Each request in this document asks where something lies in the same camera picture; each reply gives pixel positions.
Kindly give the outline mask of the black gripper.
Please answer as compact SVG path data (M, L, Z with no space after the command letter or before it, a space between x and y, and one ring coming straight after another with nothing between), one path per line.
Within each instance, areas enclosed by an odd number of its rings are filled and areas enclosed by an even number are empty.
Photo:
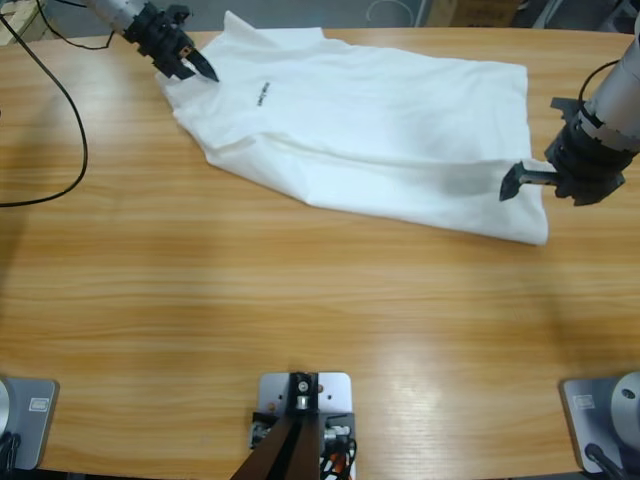
M152 64L167 78L185 80L195 75L183 63L186 57L199 74L218 82L214 68L182 30L189 16L190 11L185 5L173 4L162 10L147 1L124 30L123 37L129 43L137 44L142 56L150 56Z
M606 133L605 124L588 118L568 120L545 150L550 171L514 164L502 179L499 201L514 198L521 185L553 186L558 198L576 206L598 203L625 183L623 171L636 156L636 140Z

